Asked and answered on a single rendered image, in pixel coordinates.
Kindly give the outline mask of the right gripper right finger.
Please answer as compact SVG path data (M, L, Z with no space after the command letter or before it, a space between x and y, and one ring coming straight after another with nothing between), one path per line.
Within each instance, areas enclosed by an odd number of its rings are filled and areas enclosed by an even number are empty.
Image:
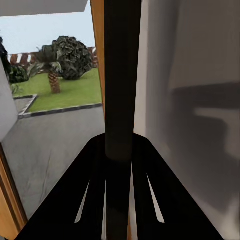
M224 240L150 140L136 133L132 173L138 240ZM157 219L148 178L164 223Z

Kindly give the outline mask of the poster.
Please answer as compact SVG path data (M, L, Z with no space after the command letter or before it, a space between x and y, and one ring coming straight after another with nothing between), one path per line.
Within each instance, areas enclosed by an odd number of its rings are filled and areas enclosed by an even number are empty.
M142 0L104 0L106 240L127 240Z

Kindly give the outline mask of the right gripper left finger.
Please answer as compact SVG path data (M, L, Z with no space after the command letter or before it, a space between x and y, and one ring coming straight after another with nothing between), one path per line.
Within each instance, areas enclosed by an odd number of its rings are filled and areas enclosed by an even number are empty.
M87 186L81 219L75 223ZM15 240L102 240L105 186L102 133L88 141Z

